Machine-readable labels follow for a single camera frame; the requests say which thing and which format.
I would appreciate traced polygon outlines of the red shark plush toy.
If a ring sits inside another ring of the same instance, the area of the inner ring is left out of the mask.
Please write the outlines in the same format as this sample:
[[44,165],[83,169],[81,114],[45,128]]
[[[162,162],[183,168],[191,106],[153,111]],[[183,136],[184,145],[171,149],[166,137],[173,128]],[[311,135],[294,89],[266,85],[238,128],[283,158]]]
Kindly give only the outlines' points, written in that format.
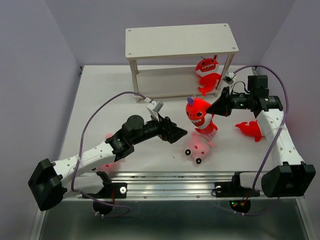
[[257,120],[237,123],[235,127],[238,128],[243,135],[254,138],[256,143],[261,141],[264,137]]

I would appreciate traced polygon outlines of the red shark plush white belly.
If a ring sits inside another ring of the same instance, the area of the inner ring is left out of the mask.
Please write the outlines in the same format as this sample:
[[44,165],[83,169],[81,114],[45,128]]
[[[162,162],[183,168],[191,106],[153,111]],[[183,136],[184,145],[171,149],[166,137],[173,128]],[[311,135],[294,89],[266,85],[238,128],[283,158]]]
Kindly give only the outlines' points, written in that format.
[[218,73],[220,64],[217,57],[217,55],[208,58],[203,57],[195,67],[195,73],[200,77],[198,90],[204,97],[215,89],[221,79],[221,75]]

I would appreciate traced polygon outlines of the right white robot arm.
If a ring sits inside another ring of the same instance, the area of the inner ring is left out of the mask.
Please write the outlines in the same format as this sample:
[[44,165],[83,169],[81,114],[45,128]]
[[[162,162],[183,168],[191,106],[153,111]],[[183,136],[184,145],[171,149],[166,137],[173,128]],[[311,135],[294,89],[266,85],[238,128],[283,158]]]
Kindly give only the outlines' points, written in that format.
[[268,198],[301,197],[316,175],[298,153],[286,126],[289,107],[278,96],[271,96],[266,75],[250,75],[247,93],[222,89],[220,97],[207,110],[228,117],[232,110],[249,110],[258,129],[269,144],[257,171],[236,172],[230,182],[231,192],[242,195],[247,190],[262,192]]

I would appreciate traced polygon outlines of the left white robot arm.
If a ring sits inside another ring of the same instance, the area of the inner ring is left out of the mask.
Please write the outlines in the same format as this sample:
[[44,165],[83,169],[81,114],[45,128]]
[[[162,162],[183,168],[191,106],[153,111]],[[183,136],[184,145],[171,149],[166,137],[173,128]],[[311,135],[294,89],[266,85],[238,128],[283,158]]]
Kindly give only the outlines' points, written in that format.
[[134,146],[154,137],[173,144],[187,135],[169,117],[145,122],[130,116],[121,128],[99,145],[78,155],[56,161],[41,160],[33,170],[28,186],[41,211],[57,206],[67,194],[76,193],[76,177],[105,164],[117,162],[134,152]]

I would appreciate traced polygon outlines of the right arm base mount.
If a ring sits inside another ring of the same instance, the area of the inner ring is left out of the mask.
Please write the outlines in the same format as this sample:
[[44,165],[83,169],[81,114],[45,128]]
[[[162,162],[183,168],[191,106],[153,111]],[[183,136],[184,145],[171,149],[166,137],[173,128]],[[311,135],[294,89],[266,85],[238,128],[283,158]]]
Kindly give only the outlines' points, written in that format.
[[236,172],[230,181],[215,182],[211,195],[217,198],[231,198],[228,201],[231,210],[245,215],[251,209],[250,197],[259,197],[260,192],[250,187],[242,187],[240,172]]

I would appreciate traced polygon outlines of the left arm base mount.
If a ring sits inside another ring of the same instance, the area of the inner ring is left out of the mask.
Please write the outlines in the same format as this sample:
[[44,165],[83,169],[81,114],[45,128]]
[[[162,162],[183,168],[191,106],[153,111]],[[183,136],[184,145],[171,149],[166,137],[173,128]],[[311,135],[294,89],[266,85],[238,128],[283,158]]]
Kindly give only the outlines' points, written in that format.
[[[97,193],[82,193],[84,199],[93,200],[92,208],[96,216],[102,218],[114,218],[128,214],[131,208],[116,204],[116,199],[125,199],[127,197],[127,186],[125,182],[113,183],[108,174],[104,171],[96,172],[96,175],[102,180],[102,189]],[[111,215],[116,208],[125,209],[124,212]]]

